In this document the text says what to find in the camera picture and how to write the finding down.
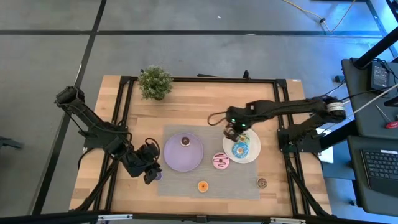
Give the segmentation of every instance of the green plant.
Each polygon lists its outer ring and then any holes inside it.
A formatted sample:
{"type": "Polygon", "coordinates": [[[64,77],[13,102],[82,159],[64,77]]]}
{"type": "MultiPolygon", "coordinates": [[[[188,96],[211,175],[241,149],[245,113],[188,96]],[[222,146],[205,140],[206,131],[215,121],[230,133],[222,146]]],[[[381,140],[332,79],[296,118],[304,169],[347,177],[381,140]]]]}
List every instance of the green plant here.
{"type": "Polygon", "coordinates": [[[173,79],[163,68],[151,65],[138,78],[143,99],[161,100],[171,92],[173,79]]]}

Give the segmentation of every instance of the wooden board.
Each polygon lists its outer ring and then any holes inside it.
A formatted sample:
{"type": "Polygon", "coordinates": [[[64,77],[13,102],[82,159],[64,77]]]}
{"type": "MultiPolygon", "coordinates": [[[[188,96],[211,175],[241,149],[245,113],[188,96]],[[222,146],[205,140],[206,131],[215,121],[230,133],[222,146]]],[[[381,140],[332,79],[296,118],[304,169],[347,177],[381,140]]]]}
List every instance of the wooden board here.
{"type": "MultiPolygon", "coordinates": [[[[104,76],[95,113],[110,121],[118,92],[119,76],[104,76]]],[[[290,100],[304,98],[300,80],[287,80],[290,100]]],[[[127,124],[133,135],[133,145],[138,148],[145,138],[152,137],[160,147],[164,145],[163,130],[166,124],[207,126],[209,114],[225,111],[229,106],[244,107],[258,99],[275,100],[272,85],[262,83],[201,83],[174,82],[172,92],[162,101],[142,100],[141,91],[134,83],[127,124]]],[[[308,118],[307,114],[294,115],[295,123],[308,118]]],[[[208,215],[277,215],[291,216],[292,209],[287,185],[287,175],[282,154],[279,152],[274,118],[253,126],[261,140],[261,153],[257,158],[258,177],[264,177],[268,186],[260,190],[260,200],[222,198],[191,198],[158,196],[157,182],[146,185],[142,176],[132,178],[119,165],[112,212],[179,213],[208,215]]],[[[331,212],[325,182],[319,161],[311,154],[301,154],[305,182],[315,199],[331,212]]],[[[82,160],[70,208],[79,206],[96,185],[100,174],[103,151],[95,149],[82,160]]],[[[104,188],[101,208],[108,186],[104,188]]],[[[300,191],[296,189],[299,209],[302,211],[300,191]]]]}

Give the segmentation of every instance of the purple plate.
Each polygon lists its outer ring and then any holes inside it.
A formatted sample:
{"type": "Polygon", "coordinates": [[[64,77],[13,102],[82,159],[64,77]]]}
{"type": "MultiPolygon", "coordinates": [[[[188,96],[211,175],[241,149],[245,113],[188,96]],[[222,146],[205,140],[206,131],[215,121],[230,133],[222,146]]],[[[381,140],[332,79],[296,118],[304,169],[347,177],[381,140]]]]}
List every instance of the purple plate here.
{"type": "Polygon", "coordinates": [[[167,140],[164,146],[164,160],[173,170],[188,172],[196,168],[203,159],[201,141],[190,133],[180,133],[167,140]],[[189,146],[181,145],[181,138],[188,137],[189,146]]]}

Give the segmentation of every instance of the brown donut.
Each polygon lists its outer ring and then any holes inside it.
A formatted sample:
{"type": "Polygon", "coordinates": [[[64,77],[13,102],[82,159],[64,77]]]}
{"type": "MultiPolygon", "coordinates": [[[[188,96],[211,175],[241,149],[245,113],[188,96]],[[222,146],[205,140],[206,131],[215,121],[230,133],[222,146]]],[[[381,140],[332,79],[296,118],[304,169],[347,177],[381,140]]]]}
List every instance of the brown donut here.
{"type": "Polygon", "coordinates": [[[189,140],[188,137],[182,137],[181,138],[181,145],[182,146],[189,146],[189,144],[190,144],[190,140],[189,140]]]}
{"type": "Polygon", "coordinates": [[[260,178],[260,179],[258,179],[258,180],[257,180],[257,186],[258,186],[260,189],[266,188],[266,187],[267,187],[267,180],[266,180],[265,178],[260,178]]]}

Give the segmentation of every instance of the pink donut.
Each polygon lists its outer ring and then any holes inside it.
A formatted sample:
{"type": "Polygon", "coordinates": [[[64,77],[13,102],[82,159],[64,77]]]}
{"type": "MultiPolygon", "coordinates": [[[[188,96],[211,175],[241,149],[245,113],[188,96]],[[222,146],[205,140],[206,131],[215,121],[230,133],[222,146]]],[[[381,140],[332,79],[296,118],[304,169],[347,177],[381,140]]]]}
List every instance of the pink donut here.
{"type": "Polygon", "coordinates": [[[213,156],[213,166],[216,169],[225,169],[228,167],[228,165],[229,165],[229,158],[225,153],[217,152],[213,156]]]}

